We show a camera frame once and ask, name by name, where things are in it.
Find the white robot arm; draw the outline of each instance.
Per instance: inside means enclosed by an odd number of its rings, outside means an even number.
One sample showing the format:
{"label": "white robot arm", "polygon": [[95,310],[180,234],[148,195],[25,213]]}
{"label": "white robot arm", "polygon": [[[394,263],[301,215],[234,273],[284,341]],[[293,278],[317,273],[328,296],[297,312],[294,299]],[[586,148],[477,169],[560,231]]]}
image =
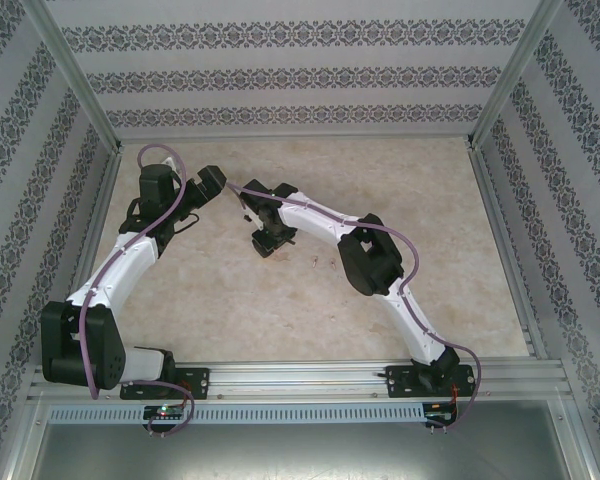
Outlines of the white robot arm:
{"label": "white robot arm", "polygon": [[[140,277],[179,233],[175,224],[215,198],[226,182],[216,166],[205,167],[198,175],[200,183],[189,180],[180,187],[184,193],[172,213],[131,244],[131,239],[166,214],[180,192],[174,188],[174,180],[180,182],[171,167],[157,164],[142,168],[140,197],[131,202],[116,244],[102,266],[65,302],[49,302],[42,310],[42,370],[48,381],[87,385],[78,340],[78,318],[87,294],[92,292],[86,311],[85,335],[96,388],[110,390],[119,383],[137,380],[160,379],[173,383],[176,370],[173,354],[161,349],[123,345],[115,318]],[[123,253],[94,288],[98,274],[120,250]]]}
{"label": "white robot arm", "polygon": [[[455,351],[423,330],[422,327],[440,338],[408,287],[403,292],[412,312],[406,308],[400,296],[404,280],[402,257],[389,234],[350,225],[353,222],[382,225],[378,217],[369,214],[361,218],[336,212],[288,184],[268,190],[257,180],[252,180],[240,190],[246,215],[258,227],[252,241],[261,256],[267,257],[290,242],[296,230],[318,237],[339,250],[351,285],[363,295],[376,298],[389,311],[409,347],[414,364],[421,366],[425,383],[435,386],[443,382],[446,372],[458,365]],[[267,197],[249,194],[248,191]],[[412,313],[421,325],[414,320]]]}

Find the metal channel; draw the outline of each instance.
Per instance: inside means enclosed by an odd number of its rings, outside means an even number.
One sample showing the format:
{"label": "metal channel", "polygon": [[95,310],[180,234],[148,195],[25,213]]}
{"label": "metal channel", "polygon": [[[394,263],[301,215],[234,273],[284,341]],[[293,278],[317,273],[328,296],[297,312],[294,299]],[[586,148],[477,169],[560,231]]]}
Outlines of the metal channel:
{"label": "metal channel", "polygon": [[41,402],[25,405],[5,468],[4,480],[30,479],[46,432],[51,407]]}
{"label": "metal channel", "polygon": [[[54,425],[138,425],[143,422],[142,405],[58,405],[50,407],[49,424]],[[424,422],[421,403],[391,405],[293,404],[293,405],[196,405],[193,422],[201,425],[309,424],[309,423],[395,423]],[[181,420],[156,420],[156,425]]]}
{"label": "metal channel", "polygon": [[480,150],[477,149],[474,150],[473,148],[469,148],[468,153],[469,159],[471,160],[471,166],[473,167],[473,173],[478,184],[478,190],[482,197],[482,203],[484,204],[484,209],[487,213],[489,224],[491,225],[491,232],[493,233],[496,248],[500,255],[500,262],[502,263],[504,275],[509,285],[511,299],[513,300],[518,319],[522,325],[523,334],[529,336],[527,340],[525,335],[527,347],[530,352],[533,351],[533,354],[538,358],[546,359],[549,356],[547,355],[544,342],[542,341],[542,335],[540,334],[540,328],[538,327],[536,317],[533,314],[533,308],[531,308],[529,296],[527,295],[524,281],[520,274],[520,269],[518,268],[518,263],[513,252],[513,246],[509,240],[502,212],[498,208],[498,200],[493,185],[491,185],[491,182],[488,180],[489,177],[486,172],[484,158],[482,158]]}
{"label": "metal channel", "polygon": [[476,122],[476,127],[472,132],[474,146],[482,145],[489,136],[489,131],[498,118],[500,110],[533,56],[533,51],[540,43],[540,39],[551,24],[560,5],[562,5],[562,0],[540,0],[538,3],[535,12],[529,19],[527,28],[522,32],[520,41]]}
{"label": "metal channel", "polygon": [[45,0],[24,0],[22,6],[56,60],[69,86],[76,94],[80,105],[87,112],[89,120],[98,132],[100,139],[107,145],[108,150],[115,149],[119,140],[113,126],[71,51],[71,47],[64,38],[60,27],[51,15]]}
{"label": "metal channel", "polygon": [[93,264],[96,260],[98,246],[100,245],[100,237],[104,230],[104,222],[107,218],[107,211],[109,210],[109,204],[111,203],[113,187],[115,186],[116,178],[118,177],[118,170],[120,169],[123,152],[124,147],[120,147],[114,149],[109,156],[100,194],[96,200],[93,218],[89,225],[89,230],[87,231],[87,238],[84,242],[85,248],[78,259],[78,268],[76,269],[76,275],[71,289],[74,292],[84,285],[91,276],[91,270],[93,269]]}
{"label": "metal channel", "polygon": [[600,470],[575,400],[557,399],[547,402],[547,405],[570,477],[600,480]]}
{"label": "metal channel", "polygon": [[[368,362],[262,362],[262,363],[186,363],[179,366],[210,369],[207,400],[198,405],[404,402],[388,398],[385,380],[378,376],[387,365],[405,365],[404,360]],[[572,398],[562,363],[531,357],[483,359],[479,401],[555,400]],[[448,398],[412,398],[411,403],[446,401]],[[48,383],[40,369],[29,390],[29,402],[46,404],[90,404],[86,388]],[[160,404],[120,399],[119,388],[102,392],[101,401],[109,404]]]}

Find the black mounting bracket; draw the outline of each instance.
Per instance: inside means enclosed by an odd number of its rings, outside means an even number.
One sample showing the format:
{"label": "black mounting bracket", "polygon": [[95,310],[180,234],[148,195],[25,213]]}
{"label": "black mounting bracket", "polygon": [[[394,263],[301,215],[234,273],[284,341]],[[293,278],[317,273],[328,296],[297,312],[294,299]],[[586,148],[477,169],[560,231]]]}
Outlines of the black mounting bracket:
{"label": "black mounting bracket", "polygon": [[475,377],[470,365],[458,365],[440,386],[433,389],[420,381],[420,369],[414,365],[388,365],[384,374],[389,398],[451,397],[453,385],[458,397],[470,397],[475,389]]}
{"label": "black mounting bracket", "polygon": [[[208,368],[176,368],[174,383],[191,392],[195,400],[206,400],[209,391]],[[145,385],[126,385],[120,388],[122,400],[183,400],[183,395],[168,387],[147,387]]]}
{"label": "black mounting bracket", "polygon": [[[263,224],[262,230],[256,230],[251,235],[251,243],[260,256],[262,258],[267,258],[285,243],[291,243],[293,245],[293,237],[298,229],[287,227],[282,222],[278,213],[278,209],[282,206],[282,202],[276,200],[276,197],[287,198],[292,193],[296,193],[298,189],[292,185],[281,183],[274,190],[269,190],[255,179],[247,183],[245,188],[271,195],[271,198],[269,199],[256,197],[254,195],[249,195],[248,193],[240,194],[240,198],[246,207],[254,212]],[[248,216],[245,216],[245,219],[251,221]]]}

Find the end effector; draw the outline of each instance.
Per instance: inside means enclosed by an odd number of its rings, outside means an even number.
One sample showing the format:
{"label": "end effector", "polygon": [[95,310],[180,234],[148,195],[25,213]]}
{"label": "end effector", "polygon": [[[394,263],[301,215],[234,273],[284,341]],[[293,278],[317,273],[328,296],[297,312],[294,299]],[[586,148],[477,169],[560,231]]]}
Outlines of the end effector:
{"label": "end effector", "polygon": [[[152,164],[142,167],[140,173],[140,197],[135,198],[127,210],[127,218],[122,223],[119,233],[141,232],[152,222],[160,218],[173,205],[180,188],[184,188],[184,197],[167,219],[147,233],[155,239],[158,256],[168,245],[175,234],[174,225],[185,220],[192,211],[203,207],[215,198],[224,188],[226,177],[215,165],[204,167],[198,172],[201,181],[196,183],[189,179],[184,186],[176,173],[164,164]],[[175,188],[173,182],[180,184]]]}

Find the enclosure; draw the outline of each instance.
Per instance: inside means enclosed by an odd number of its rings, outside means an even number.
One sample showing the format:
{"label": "enclosure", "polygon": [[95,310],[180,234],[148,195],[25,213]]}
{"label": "enclosure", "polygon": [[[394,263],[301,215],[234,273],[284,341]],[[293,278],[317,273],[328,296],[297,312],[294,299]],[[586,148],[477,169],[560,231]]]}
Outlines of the enclosure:
{"label": "enclosure", "polygon": [[[189,176],[406,234],[420,307],[482,363],[464,426],[430,438],[445,399],[391,398],[378,373],[409,350],[338,251],[299,232],[261,258],[228,189],[116,316],[209,369],[178,447],[144,438],[156,402],[46,382],[41,310],[111,251],[156,142]],[[93,458],[102,478],[600,478],[600,1],[0,0],[0,478]]]}

